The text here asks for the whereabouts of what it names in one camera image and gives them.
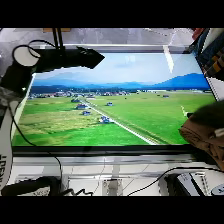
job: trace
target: robotic arm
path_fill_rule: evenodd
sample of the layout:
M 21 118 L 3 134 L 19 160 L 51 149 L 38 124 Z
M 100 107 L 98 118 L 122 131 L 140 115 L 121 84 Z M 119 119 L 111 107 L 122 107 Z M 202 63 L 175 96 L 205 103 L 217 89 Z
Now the robotic arm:
M 53 34 L 55 46 L 50 45 L 55 49 L 33 49 L 29 45 L 16 47 L 12 52 L 13 63 L 0 82 L 0 191 L 9 180 L 13 162 L 10 137 L 13 122 L 11 112 L 26 96 L 32 74 L 50 72 L 62 67 L 82 66 L 93 69 L 104 59 L 103 55 L 93 49 L 82 47 L 65 49 L 60 28 L 59 47 L 55 28 Z

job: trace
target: blue sky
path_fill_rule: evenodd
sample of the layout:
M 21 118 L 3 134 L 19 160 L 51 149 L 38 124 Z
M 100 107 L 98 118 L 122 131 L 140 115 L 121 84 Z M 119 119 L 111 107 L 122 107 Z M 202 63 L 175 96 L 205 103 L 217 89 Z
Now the blue sky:
M 152 82 L 159 83 L 189 73 L 201 74 L 191 54 L 105 53 L 105 59 L 94 69 L 63 68 L 36 75 L 36 79 L 70 79 L 89 83 Z

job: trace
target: television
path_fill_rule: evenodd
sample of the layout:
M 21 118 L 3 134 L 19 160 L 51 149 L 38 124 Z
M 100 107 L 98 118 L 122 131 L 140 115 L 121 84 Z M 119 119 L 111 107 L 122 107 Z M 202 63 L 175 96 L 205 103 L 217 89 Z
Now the television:
M 37 146 L 157 146 L 187 142 L 186 114 L 215 97 L 192 54 L 106 52 L 94 69 L 35 74 L 18 125 Z M 18 131 L 12 145 L 29 146 Z

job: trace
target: black frame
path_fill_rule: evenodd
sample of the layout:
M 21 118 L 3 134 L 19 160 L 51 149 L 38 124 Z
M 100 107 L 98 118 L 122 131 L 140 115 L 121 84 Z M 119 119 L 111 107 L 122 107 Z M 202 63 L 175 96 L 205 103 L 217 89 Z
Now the black frame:
M 83 45 L 68 45 L 67 49 L 74 46 Z M 163 46 L 155 45 L 134 45 L 134 46 L 92 46 L 88 48 L 97 50 L 99 53 L 164 53 Z M 191 54 L 188 46 L 176 47 L 168 46 L 171 54 Z M 134 145 L 134 146 L 13 146 L 13 155 L 15 157 L 80 157 L 80 156 L 112 156 L 112 155 L 179 155 L 192 154 L 198 157 L 198 154 L 203 154 L 201 150 L 193 147 L 190 144 L 184 145 Z

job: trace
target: display screen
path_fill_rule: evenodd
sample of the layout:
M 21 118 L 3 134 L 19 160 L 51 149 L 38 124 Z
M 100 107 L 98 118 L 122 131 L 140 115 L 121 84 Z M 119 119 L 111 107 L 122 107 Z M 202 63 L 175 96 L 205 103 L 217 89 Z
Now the display screen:
M 19 119 L 37 146 L 186 144 L 178 129 L 215 98 L 191 54 L 104 53 L 94 69 L 36 74 Z M 27 146 L 16 131 L 13 146 Z

